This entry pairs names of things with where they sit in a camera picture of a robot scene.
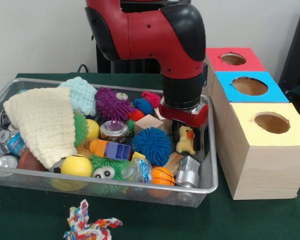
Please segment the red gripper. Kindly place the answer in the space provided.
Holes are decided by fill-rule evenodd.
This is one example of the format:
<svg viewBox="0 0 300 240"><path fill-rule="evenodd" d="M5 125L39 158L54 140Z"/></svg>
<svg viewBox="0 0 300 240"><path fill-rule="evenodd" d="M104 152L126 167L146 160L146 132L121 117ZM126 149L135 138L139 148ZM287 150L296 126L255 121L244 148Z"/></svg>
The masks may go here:
<svg viewBox="0 0 300 240"><path fill-rule="evenodd" d="M199 129L202 127L208 118L209 106L202 100L198 106L193 109L175 109L169 107L162 98L159 103L160 115L172 121L171 135L173 143L176 145L180 140L179 129L181 123L192 127L194 132L193 149L198 152L202 148L202 134Z"/></svg>

